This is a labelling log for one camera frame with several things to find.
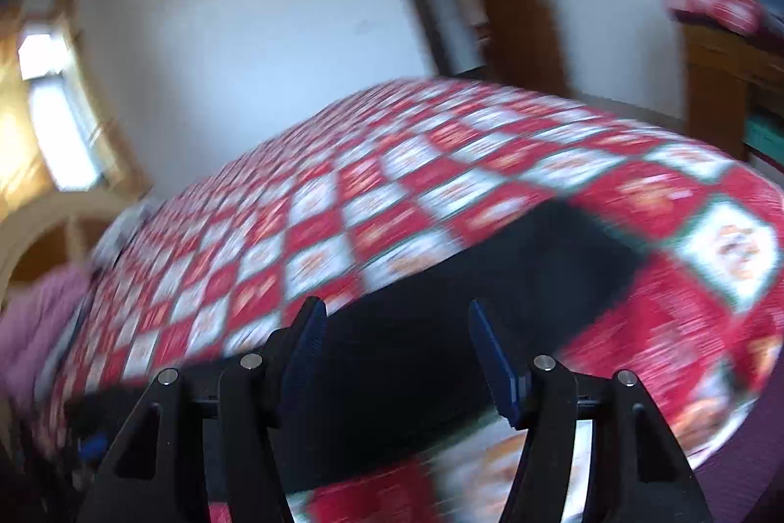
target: purple fabric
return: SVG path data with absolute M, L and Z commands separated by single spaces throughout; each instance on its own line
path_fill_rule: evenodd
M 0 391 L 21 414 L 32 409 L 35 377 L 89 285 L 84 266 L 60 266 L 14 298 L 0 316 Z
M 697 471 L 716 523 L 739 523 L 784 461 L 784 357 L 738 431 Z

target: bed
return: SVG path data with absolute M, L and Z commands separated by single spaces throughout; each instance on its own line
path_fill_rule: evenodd
M 69 399 L 257 347 L 305 296 L 339 312 L 554 196 L 650 250 L 628 298 L 558 357 L 590 374 L 633 369 L 699 465 L 779 354 L 783 193 L 656 126 L 447 79 L 335 102 L 167 201 L 99 278 L 37 439 L 50 453 L 64 444 Z M 589 428 L 564 518 L 582 508 Z M 292 508 L 314 523 L 394 512 L 400 503 L 379 496 L 393 485 L 416 520 L 496 521 L 523 442 L 489 412 L 400 466 L 292 495 Z

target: silver screw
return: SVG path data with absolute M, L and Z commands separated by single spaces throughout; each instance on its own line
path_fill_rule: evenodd
M 555 368 L 555 360 L 550 355 L 537 355 L 534 357 L 534 365 L 539 370 L 553 370 Z
M 624 386 L 633 386 L 637 383 L 637 375 L 634 374 L 631 370 L 621 370 L 618 373 L 618 381 L 621 382 Z
M 240 365 L 243 369 L 253 370 L 257 369 L 262 362 L 261 355 L 258 353 L 248 353 L 240 359 Z
M 164 386 L 169 386 L 177 381 L 177 377 L 179 374 L 175 369 L 166 369 L 162 370 L 158 373 L 158 382 L 162 383 Z

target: yellow curtain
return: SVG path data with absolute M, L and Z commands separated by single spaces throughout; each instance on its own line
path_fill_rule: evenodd
M 55 186 L 38 147 L 19 69 L 22 13 L 0 8 L 0 219 Z
M 56 0 L 56 24 L 63 31 L 72 64 L 63 74 L 73 89 L 74 97 L 82 101 L 81 116 L 88 122 L 92 134 L 89 144 L 101 164 L 101 170 L 112 190 L 131 198 L 139 198 L 151 188 L 151 183 L 136 160 L 127 138 L 123 135 L 112 109 L 94 91 L 90 74 L 81 50 L 81 35 L 76 27 L 75 0 Z

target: wooden cabinet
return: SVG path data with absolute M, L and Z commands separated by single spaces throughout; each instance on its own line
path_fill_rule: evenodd
M 746 117 L 758 102 L 784 108 L 784 45 L 718 25 L 681 22 L 687 66 L 687 133 L 746 160 Z

